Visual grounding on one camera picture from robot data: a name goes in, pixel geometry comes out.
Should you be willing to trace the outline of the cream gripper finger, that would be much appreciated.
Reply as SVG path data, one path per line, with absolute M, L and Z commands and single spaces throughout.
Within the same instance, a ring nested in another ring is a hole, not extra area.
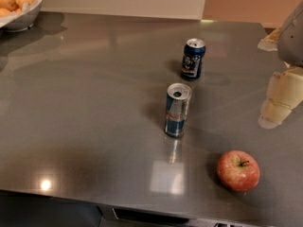
M 280 36 L 280 28 L 274 29 L 258 43 L 258 49 L 264 51 L 277 51 L 277 43 Z
M 271 76 L 258 124 L 270 130 L 282 124 L 303 101 L 303 68 L 291 67 Z

